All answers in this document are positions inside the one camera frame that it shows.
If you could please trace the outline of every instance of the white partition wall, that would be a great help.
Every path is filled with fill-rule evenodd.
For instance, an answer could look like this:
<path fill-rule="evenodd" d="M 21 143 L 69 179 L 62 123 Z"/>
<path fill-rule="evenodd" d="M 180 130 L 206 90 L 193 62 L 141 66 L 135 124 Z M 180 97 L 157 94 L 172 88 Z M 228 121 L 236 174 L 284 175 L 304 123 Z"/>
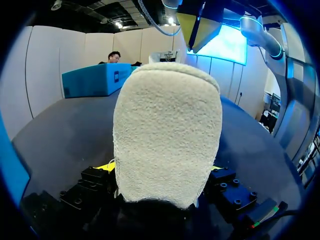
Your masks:
<path fill-rule="evenodd" d="M 197 56 L 196 55 L 186 55 L 184 64 L 187 64 L 191 67 L 197 67 Z"/>
<path fill-rule="evenodd" d="M 174 27 L 174 32 L 176 32 L 178 29 L 179 29 L 179 27 L 175 26 Z M 186 63 L 187 46 L 186 46 L 186 42 L 185 42 L 185 39 L 184 39 L 184 35 L 182 34 L 181 30 L 177 35 L 175 35 L 173 37 L 173 50 L 180 50 L 181 63 L 182 64 Z"/>
<path fill-rule="evenodd" d="M 173 26 L 163 26 L 168 33 L 174 32 Z M 140 62 L 147 64 L 149 62 L 149 55 L 152 53 L 172 51 L 174 45 L 174 37 L 162 34 L 155 27 L 145 28 L 142 30 L 141 41 L 141 57 Z"/>
<path fill-rule="evenodd" d="M 229 91 L 234 88 L 231 84 L 234 63 L 218 58 L 212 58 L 210 75 L 218 82 L 220 94 L 229 98 Z"/>
<path fill-rule="evenodd" d="M 207 74 L 210 74 L 211 57 L 196 56 L 196 67 Z"/>
<path fill-rule="evenodd" d="M 84 64 L 85 66 L 97 65 L 107 62 L 108 55 L 113 51 L 113 33 L 87 33 L 85 35 Z"/>
<path fill-rule="evenodd" d="M 246 66 L 243 67 L 236 104 L 238 103 L 239 107 L 253 118 L 256 118 L 263 101 L 267 72 L 268 67 L 259 48 L 248 46 Z"/>
<path fill-rule="evenodd" d="M 121 54 L 119 63 L 135 64 L 140 61 L 142 30 L 123 31 L 114 34 L 113 51 Z"/>
<path fill-rule="evenodd" d="M 243 65 L 234 63 L 233 76 L 231 79 L 231 88 L 230 88 L 230 93 L 228 95 L 228 99 L 234 102 L 235 104 L 237 104 L 236 99 L 237 99 L 237 95 L 239 95 L 239 87 L 241 84 L 243 68 L 244 68 Z"/>
<path fill-rule="evenodd" d="M 25 77 L 33 117 L 62 99 L 59 48 L 62 29 L 34 26 L 26 54 Z"/>
<path fill-rule="evenodd" d="M 0 110 L 12 140 L 33 118 L 26 91 L 26 55 L 32 26 L 26 26 L 12 46 L 0 80 Z"/>
<path fill-rule="evenodd" d="M 62 84 L 62 74 L 85 66 L 86 34 L 79 31 L 63 29 L 61 31 L 61 46 L 59 51 L 59 73 L 62 97 L 65 97 Z"/>
<path fill-rule="evenodd" d="M 268 73 L 266 76 L 264 91 L 270 94 L 276 94 L 279 97 L 281 97 L 280 88 L 279 88 L 279 84 L 277 82 L 276 76 L 273 74 L 273 72 L 270 69 L 268 69 Z"/>

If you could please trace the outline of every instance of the dark hair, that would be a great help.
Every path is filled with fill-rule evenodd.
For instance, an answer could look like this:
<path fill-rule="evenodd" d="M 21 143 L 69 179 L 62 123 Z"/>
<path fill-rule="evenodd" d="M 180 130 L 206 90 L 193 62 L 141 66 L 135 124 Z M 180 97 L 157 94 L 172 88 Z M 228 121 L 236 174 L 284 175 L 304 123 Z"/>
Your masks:
<path fill-rule="evenodd" d="M 118 51 L 113 51 L 113 52 L 111 52 L 111 53 L 108 55 L 108 60 L 110 59 L 110 57 L 113 57 L 113 56 L 116 55 L 116 54 L 118 54 L 119 57 L 121 58 L 120 52 L 118 52 Z"/>

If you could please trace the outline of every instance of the ceiling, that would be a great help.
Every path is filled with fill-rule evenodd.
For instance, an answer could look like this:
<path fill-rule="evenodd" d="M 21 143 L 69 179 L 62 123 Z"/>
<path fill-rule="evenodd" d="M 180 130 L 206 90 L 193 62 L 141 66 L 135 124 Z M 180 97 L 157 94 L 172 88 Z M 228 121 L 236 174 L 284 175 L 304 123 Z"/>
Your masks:
<path fill-rule="evenodd" d="M 267 0 L 237 1 L 249 3 L 259 9 L 266 27 L 279 27 L 284 22 Z M 161 0 L 143 2 L 158 25 L 168 24 L 166 9 Z M 59 9 L 52 10 L 54 3 L 55 0 L 44 1 L 29 25 L 51 26 L 84 33 L 117 33 L 151 26 L 138 0 L 63 0 Z M 119 29 L 116 23 L 121 23 L 123 28 Z M 232 26 L 239 25 L 239 21 L 226 20 L 225 23 Z"/>

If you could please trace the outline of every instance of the black tabletop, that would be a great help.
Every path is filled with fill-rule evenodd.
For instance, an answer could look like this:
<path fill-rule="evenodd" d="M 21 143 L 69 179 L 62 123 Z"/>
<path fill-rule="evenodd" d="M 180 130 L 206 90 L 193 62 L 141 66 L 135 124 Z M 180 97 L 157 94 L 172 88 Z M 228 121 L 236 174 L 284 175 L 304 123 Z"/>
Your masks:
<path fill-rule="evenodd" d="M 285 201 L 288 210 L 299 208 L 304 189 L 296 168 L 280 144 L 255 119 L 225 97 L 222 102 L 222 132 L 214 162 L 218 167 L 236 171 L 237 179 L 251 191 L 258 192 L 258 202 L 272 198 Z M 214 206 L 212 223 L 226 239 L 230 225 L 222 221 Z M 290 220 L 284 217 L 269 232 L 276 236 Z"/>
<path fill-rule="evenodd" d="M 46 190 L 58 198 L 81 178 L 88 166 L 100 166 L 113 158 L 113 112 L 119 91 L 108 97 L 63 99 L 31 121 L 13 145 L 31 170 L 25 196 Z M 223 122 L 214 165 L 230 167 L 252 191 L 258 202 L 267 197 L 297 209 L 303 188 L 297 171 L 279 143 L 259 123 L 221 97 Z M 232 226 L 226 224 L 214 205 L 211 223 L 226 239 Z M 270 231 L 275 236 L 288 221 L 281 219 Z"/>

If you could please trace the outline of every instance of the white fuzzy object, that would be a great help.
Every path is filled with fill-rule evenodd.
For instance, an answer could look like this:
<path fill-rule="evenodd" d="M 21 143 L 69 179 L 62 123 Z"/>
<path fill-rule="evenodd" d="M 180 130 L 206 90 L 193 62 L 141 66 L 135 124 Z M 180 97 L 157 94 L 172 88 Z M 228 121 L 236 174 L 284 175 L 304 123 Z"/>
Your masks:
<path fill-rule="evenodd" d="M 219 85 L 210 75 L 173 62 L 136 69 L 113 116 L 116 182 L 125 201 L 188 208 L 205 187 L 221 129 Z"/>

